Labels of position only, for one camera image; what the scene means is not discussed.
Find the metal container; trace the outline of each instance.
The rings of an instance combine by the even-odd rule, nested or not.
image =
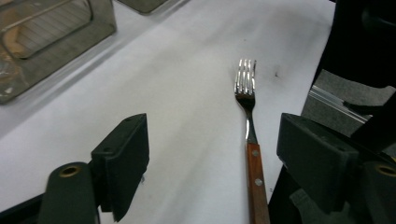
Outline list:
[[[111,0],[0,0],[0,104],[115,31]]]

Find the fork handle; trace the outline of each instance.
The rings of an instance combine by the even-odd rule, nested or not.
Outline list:
[[[246,153],[250,223],[270,224],[260,146],[258,144],[247,143]]]

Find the white surface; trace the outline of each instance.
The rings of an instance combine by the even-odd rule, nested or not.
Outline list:
[[[256,59],[254,120],[268,197],[282,112],[300,114],[329,35],[327,0],[173,1],[0,107],[0,211],[44,191],[124,118],[148,114],[150,162],[121,223],[248,223],[240,58]],[[102,223],[112,223],[110,215]]]

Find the fork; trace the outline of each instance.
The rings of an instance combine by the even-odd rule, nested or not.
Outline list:
[[[243,107],[247,117],[246,157],[250,223],[269,224],[270,218],[262,171],[262,155],[253,125],[253,108],[256,103],[255,69],[255,60],[241,59],[233,91],[236,101]]]

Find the fork tines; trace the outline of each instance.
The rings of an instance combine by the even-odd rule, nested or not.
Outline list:
[[[241,59],[239,69],[236,74],[234,91],[235,94],[254,94],[254,72],[256,69],[256,60]]]

